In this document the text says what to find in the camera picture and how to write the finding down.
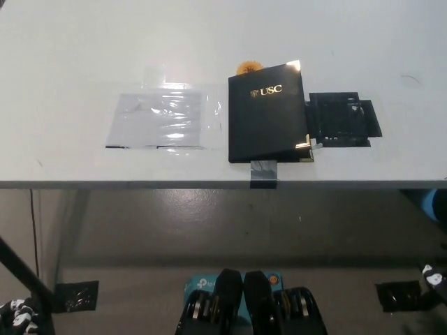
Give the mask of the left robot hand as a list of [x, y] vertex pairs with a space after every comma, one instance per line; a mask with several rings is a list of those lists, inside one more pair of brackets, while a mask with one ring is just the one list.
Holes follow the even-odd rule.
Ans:
[[40, 334], [39, 314], [34, 310], [34, 301], [13, 299], [1, 305], [1, 334]]

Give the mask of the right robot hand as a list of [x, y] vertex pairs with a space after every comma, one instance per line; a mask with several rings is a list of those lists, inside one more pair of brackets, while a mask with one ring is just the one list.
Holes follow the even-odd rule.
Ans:
[[432, 288], [443, 300], [446, 300], [446, 277], [432, 265], [426, 264], [422, 275], [429, 288]]

